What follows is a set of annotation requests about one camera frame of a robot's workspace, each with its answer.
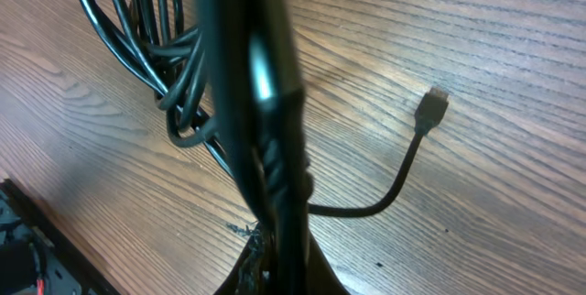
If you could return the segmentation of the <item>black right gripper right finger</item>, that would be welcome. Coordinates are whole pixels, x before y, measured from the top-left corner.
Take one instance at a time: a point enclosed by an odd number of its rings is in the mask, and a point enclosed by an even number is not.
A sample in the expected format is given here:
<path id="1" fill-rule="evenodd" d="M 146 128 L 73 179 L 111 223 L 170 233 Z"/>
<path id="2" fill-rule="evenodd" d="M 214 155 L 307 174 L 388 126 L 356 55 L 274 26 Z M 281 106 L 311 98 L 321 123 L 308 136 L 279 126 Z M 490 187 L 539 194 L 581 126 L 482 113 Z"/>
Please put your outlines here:
<path id="1" fill-rule="evenodd" d="M 313 235 L 309 236 L 309 295 L 350 295 L 333 272 Z"/>

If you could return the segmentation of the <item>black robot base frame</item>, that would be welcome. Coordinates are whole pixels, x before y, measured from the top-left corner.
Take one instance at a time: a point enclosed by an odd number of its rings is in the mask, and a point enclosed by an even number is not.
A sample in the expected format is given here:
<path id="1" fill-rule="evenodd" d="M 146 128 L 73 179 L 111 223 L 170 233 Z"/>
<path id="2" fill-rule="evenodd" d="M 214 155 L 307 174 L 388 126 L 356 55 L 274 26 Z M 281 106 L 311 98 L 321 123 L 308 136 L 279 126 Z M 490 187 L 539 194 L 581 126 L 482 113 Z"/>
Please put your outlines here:
<path id="1" fill-rule="evenodd" d="M 1 181 L 1 292 L 119 295 L 16 183 Z"/>

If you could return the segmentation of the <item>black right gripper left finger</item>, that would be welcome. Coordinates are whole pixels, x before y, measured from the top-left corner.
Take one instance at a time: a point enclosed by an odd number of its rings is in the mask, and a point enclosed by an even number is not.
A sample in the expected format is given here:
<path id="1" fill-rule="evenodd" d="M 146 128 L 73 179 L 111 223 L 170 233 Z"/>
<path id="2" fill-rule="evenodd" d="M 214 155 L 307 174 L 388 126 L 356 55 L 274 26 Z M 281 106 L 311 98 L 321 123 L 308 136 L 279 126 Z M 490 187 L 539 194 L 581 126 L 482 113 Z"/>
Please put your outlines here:
<path id="1" fill-rule="evenodd" d="M 214 295 L 270 295 L 275 292 L 273 236 L 263 228 L 232 228 L 247 242 L 226 280 Z"/>

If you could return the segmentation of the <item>black USB cable silver plug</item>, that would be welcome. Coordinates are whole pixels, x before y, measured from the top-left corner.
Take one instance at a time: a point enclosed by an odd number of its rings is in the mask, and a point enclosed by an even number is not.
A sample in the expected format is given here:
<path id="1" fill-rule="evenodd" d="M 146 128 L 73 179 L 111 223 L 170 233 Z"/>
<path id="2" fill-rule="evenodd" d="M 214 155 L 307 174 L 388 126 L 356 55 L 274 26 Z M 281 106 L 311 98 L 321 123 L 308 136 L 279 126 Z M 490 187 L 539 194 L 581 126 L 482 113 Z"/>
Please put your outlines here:
<path id="1" fill-rule="evenodd" d="M 309 291 L 305 92 L 284 0 L 196 0 L 234 180 L 277 242 L 281 294 Z"/>

